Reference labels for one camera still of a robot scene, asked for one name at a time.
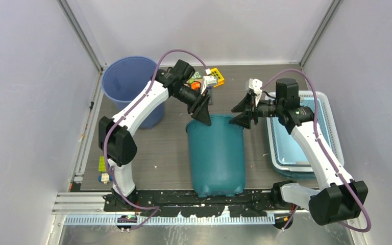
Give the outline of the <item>teal plastic bucket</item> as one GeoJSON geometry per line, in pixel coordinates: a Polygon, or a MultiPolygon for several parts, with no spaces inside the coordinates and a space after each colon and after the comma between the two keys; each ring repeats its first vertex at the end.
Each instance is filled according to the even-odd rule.
{"type": "Polygon", "coordinates": [[[210,126],[192,120],[185,128],[192,188],[201,198],[233,197],[246,185],[243,128],[229,123],[231,115],[210,119],[210,126]]]}

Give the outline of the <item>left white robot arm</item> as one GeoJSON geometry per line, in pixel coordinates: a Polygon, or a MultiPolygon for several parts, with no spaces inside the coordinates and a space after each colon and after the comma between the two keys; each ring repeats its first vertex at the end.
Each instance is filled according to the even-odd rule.
{"type": "Polygon", "coordinates": [[[217,83],[217,77],[207,68],[200,88],[194,90],[187,84],[194,73],[194,67],[183,60],[178,60],[166,70],[156,68],[147,85],[128,106],[112,118],[101,118],[99,147],[103,150],[107,171],[112,177],[113,190],[119,194],[116,204],[123,211],[131,211],[136,205],[132,194],[136,189],[132,160],[138,148],[133,136],[159,105],[174,97],[187,106],[191,118],[207,126],[212,124],[208,109],[210,97],[206,89],[217,83]]]}

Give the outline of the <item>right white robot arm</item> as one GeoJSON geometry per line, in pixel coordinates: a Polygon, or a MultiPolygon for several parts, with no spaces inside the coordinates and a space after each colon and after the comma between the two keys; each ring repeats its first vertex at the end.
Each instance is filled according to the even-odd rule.
{"type": "Polygon", "coordinates": [[[317,122],[317,100],[314,107],[301,105],[298,83],[294,79],[276,81],[275,98],[262,100],[263,82],[247,81],[246,95],[231,111],[237,116],[229,123],[250,129],[259,118],[277,117],[288,134],[298,143],[315,174],[318,190],[304,187],[295,181],[275,183],[271,203],[277,209],[289,204],[310,212],[320,226],[339,223],[361,214],[369,215],[363,203],[368,194],[364,181],[355,181],[329,148],[317,122]]]}

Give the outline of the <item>blue plastic bucket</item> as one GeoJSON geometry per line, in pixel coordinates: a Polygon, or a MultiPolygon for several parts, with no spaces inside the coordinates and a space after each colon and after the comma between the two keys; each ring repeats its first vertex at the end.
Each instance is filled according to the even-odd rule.
{"type": "Polygon", "coordinates": [[[147,86],[157,63],[143,56],[122,58],[106,69],[102,77],[104,94],[118,111],[123,110],[147,86]]]}

